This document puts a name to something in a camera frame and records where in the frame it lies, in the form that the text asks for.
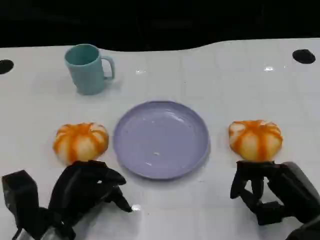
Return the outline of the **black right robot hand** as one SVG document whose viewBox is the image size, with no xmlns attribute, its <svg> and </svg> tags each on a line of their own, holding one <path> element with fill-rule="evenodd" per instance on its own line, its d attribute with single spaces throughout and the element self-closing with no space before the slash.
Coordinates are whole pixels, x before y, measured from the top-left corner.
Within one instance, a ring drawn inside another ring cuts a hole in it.
<svg viewBox="0 0 320 240">
<path fill-rule="evenodd" d="M 240 197 L 260 226 L 280 223 L 287 217 L 306 224 L 320 215 L 320 195 L 296 163 L 242 160 L 236 166 L 230 198 Z M 265 178 L 278 201 L 262 202 Z"/>
</svg>

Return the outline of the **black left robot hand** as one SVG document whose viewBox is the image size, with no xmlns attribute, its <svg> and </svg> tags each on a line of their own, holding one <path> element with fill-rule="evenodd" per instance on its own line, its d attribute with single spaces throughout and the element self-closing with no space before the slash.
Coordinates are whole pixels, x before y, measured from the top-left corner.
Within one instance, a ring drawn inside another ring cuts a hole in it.
<svg viewBox="0 0 320 240">
<path fill-rule="evenodd" d="M 102 202 L 113 202 L 122 211 L 133 212 L 120 189 L 124 184 L 125 178 L 102 161 L 75 161 L 66 167 L 48 204 L 56 234 L 62 240 L 75 239 L 73 226 Z"/>
</svg>

